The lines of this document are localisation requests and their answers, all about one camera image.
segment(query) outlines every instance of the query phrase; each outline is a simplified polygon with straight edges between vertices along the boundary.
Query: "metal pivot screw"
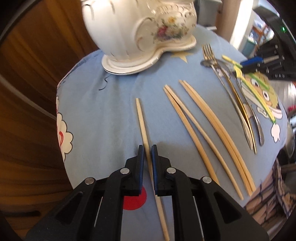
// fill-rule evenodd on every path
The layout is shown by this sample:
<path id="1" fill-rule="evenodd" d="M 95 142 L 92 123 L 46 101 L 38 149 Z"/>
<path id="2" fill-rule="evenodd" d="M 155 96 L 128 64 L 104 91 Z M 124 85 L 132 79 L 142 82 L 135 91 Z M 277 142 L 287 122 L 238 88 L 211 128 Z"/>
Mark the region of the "metal pivot screw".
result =
<path id="1" fill-rule="evenodd" d="M 128 173 L 129 173 L 129 169 L 126 168 L 126 167 L 121 168 L 121 169 L 120 169 L 120 173 L 121 173 L 121 174 L 128 174 Z"/>
<path id="2" fill-rule="evenodd" d="M 209 183 L 212 182 L 212 179 L 211 179 L 210 177 L 203 177 L 203 178 L 202 178 L 202 181 L 203 181 L 204 183 L 209 184 Z"/>
<path id="3" fill-rule="evenodd" d="M 88 177 L 84 180 L 85 184 L 90 185 L 94 183 L 94 179 L 92 177 Z"/>
<path id="4" fill-rule="evenodd" d="M 173 168 L 173 167 L 169 167 L 169 168 L 167 169 L 167 172 L 168 172 L 169 174 L 174 174 L 174 173 L 176 172 L 176 169 Z"/>

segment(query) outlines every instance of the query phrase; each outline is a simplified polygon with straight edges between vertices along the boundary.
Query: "cartoon character print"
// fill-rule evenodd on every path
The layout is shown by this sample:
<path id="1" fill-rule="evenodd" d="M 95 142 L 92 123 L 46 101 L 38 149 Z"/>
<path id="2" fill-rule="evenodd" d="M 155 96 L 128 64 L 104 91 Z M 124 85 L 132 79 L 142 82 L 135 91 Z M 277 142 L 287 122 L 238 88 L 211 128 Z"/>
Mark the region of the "cartoon character print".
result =
<path id="1" fill-rule="evenodd" d="M 56 108 L 57 108 L 57 136 L 59 140 L 59 147 L 61 149 L 63 161 L 65 162 L 66 154 L 72 151 L 72 140 L 73 134 L 67 131 L 67 124 L 63 120 L 63 116 L 58 112 L 59 108 L 59 97 L 56 97 Z"/>
<path id="2" fill-rule="evenodd" d="M 279 106 L 279 100 L 278 96 L 275 93 L 274 89 L 269 85 L 269 80 L 267 76 L 265 76 L 262 73 L 254 73 L 256 78 L 258 78 L 261 82 L 263 82 L 266 86 L 269 88 L 265 88 L 264 85 L 262 85 L 259 81 L 257 81 L 255 78 L 252 78 L 249 75 L 245 75 L 245 79 L 249 81 L 255 90 L 258 92 L 258 94 L 265 100 L 267 106 L 271 110 L 272 114 L 274 115 L 275 119 L 282 119 L 283 113 L 281 111 L 281 108 Z M 253 95 L 253 93 L 246 87 L 246 85 L 241 81 L 242 91 L 244 95 L 252 101 L 255 105 L 257 105 L 257 111 L 263 115 L 265 118 L 269 118 L 266 111 L 260 104 L 260 102 L 256 99 L 256 97 Z M 271 128 L 271 135 L 274 139 L 274 142 L 277 143 L 280 140 L 280 126 L 278 124 L 273 124 Z"/>

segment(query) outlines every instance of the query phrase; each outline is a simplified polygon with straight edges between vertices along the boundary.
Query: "white wall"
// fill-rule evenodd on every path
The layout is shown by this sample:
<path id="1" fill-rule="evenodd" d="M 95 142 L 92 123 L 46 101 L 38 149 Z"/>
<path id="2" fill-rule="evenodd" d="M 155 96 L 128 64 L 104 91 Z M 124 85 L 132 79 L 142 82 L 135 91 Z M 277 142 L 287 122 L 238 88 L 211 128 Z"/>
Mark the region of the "white wall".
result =
<path id="1" fill-rule="evenodd" d="M 245 36 L 246 29 L 249 26 L 253 5 L 254 0 L 242 0 L 240 3 L 235 27 L 229 41 L 229 43 L 233 45 L 236 49 L 239 49 Z"/>
<path id="2" fill-rule="evenodd" d="M 275 14 L 277 14 L 279 16 L 279 13 L 275 10 L 275 8 L 267 1 L 267 0 L 256 0 L 254 1 L 253 3 L 253 9 L 258 7 L 258 6 L 263 6 L 265 8 L 267 8 L 268 10 L 274 12 Z M 253 27 L 253 24 L 254 24 L 254 21 L 258 21 L 258 22 L 261 22 L 261 18 L 258 16 L 257 13 L 255 13 L 254 11 L 252 11 L 251 13 L 251 16 L 250 16 L 250 19 L 249 19 L 249 24 L 246 28 L 246 31 L 245 31 L 245 34 L 242 38 L 242 41 L 240 43 L 240 46 L 238 48 L 238 50 L 241 52 L 243 49 L 244 49 L 244 46 L 248 40 L 248 37 L 249 37 L 249 34 L 252 30 L 252 27 Z"/>

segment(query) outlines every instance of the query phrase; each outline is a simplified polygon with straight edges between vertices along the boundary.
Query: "wooden chopstick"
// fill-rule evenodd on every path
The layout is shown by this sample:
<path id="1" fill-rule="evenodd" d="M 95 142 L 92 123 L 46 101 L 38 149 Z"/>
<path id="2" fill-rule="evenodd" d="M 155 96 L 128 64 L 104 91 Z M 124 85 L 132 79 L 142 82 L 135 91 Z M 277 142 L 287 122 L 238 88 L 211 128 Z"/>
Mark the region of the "wooden chopstick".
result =
<path id="1" fill-rule="evenodd" d="M 214 129 L 216 130 L 217 134 L 221 138 L 222 142 L 224 143 L 225 147 L 227 148 L 230 156 L 233 159 L 234 164 L 236 165 L 239 174 L 244 182 L 248 195 L 251 196 L 253 190 L 256 190 L 254 181 L 240 155 L 238 152 L 233 140 L 225 130 L 224 126 L 221 124 L 219 119 L 216 117 L 214 112 L 210 109 L 210 107 L 205 103 L 205 101 L 199 96 L 199 94 L 186 82 L 180 81 L 182 86 L 188 92 L 188 94 L 192 97 L 195 103 L 199 106 L 205 116 L 208 118 Z"/>
<path id="2" fill-rule="evenodd" d="M 166 88 L 163 88 L 163 90 L 165 91 L 166 95 L 168 96 L 170 102 L 172 103 L 172 105 L 174 106 L 176 112 L 178 113 L 179 117 L 181 118 L 183 124 L 185 125 L 187 131 L 189 132 L 189 135 L 191 136 L 198 152 L 200 153 L 202 160 L 210 174 L 210 177 L 218 184 L 220 185 L 218 178 L 216 176 L 216 173 L 211 165 L 211 162 L 209 160 L 209 158 L 207 157 L 207 154 L 205 153 L 205 150 L 202 147 L 202 144 L 200 143 L 199 139 L 197 138 L 193 128 L 191 127 L 189 121 L 187 120 L 186 116 L 184 115 L 184 113 L 182 112 L 181 108 L 178 106 L 177 102 L 174 100 L 174 98 L 170 95 L 170 93 L 167 91 Z"/>
<path id="3" fill-rule="evenodd" d="M 150 148 L 149 148 L 149 143 L 148 143 L 148 138 L 147 138 L 147 133 L 146 133 L 146 128 L 145 128 L 145 123 L 144 123 L 144 118 L 143 118 L 143 113 L 141 109 L 141 104 L 140 100 L 136 98 L 136 106 L 137 106 L 137 112 L 138 112 L 138 118 L 140 122 L 140 128 L 141 128 L 141 133 L 142 133 L 142 138 L 143 138 L 143 144 L 146 152 L 146 159 L 148 163 L 148 169 L 149 169 L 149 174 L 152 182 L 152 188 L 154 191 L 154 182 L 153 182 L 153 169 L 152 169 L 152 161 L 151 161 L 151 155 L 150 155 Z M 156 207 L 158 211 L 158 216 L 160 219 L 160 224 L 163 230 L 163 236 L 165 238 L 165 241 L 170 240 L 170 236 L 168 234 L 168 227 L 165 221 L 165 215 L 163 212 L 163 206 L 161 204 L 160 197 L 156 196 L 154 193 L 155 201 L 156 201 Z"/>
<path id="4" fill-rule="evenodd" d="M 216 146 L 214 145 L 214 143 L 211 141 L 211 139 L 209 138 L 209 136 L 206 134 L 206 132 L 202 129 L 202 127 L 200 126 L 200 124 L 197 122 L 197 120 L 194 118 L 194 116 L 190 113 L 190 111 L 186 108 L 186 106 L 182 103 L 182 101 L 177 97 L 177 95 L 173 92 L 173 90 L 168 86 L 165 85 L 166 90 L 171 94 L 171 96 L 174 98 L 174 100 L 178 103 L 178 105 L 183 109 L 183 111 L 188 115 L 188 117 L 190 118 L 190 120 L 194 123 L 194 125 L 196 126 L 196 128 L 198 129 L 198 131 L 202 134 L 202 136 L 204 137 L 204 139 L 207 141 L 207 143 L 209 144 L 209 146 L 211 147 L 211 149 L 213 150 L 213 152 L 215 153 L 215 155 L 217 156 L 218 160 L 220 161 L 221 165 L 223 166 L 223 168 L 225 169 L 225 172 L 227 173 L 227 175 L 229 176 L 229 179 L 231 180 L 239 198 L 241 200 L 244 200 L 244 196 L 242 195 L 242 192 L 239 189 L 239 186 L 237 184 L 237 182 L 235 181 L 230 169 L 228 168 L 226 162 L 224 161 L 223 157 L 221 156 L 221 154 L 219 153 L 218 149 L 216 148 Z"/>

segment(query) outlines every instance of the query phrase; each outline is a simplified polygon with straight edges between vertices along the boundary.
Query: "porcelain teapot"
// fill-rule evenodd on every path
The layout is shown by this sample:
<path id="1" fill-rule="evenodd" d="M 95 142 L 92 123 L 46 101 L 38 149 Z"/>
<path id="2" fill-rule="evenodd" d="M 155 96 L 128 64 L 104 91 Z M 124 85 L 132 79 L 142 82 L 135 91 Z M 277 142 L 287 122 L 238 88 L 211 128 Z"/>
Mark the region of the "porcelain teapot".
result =
<path id="1" fill-rule="evenodd" d="M 152 66 L 165 51 L 193 48 L 197 22 L 193 1 L 81 0 L 87 31 L 102 49 L 112 74 L 133 74 Z"/>

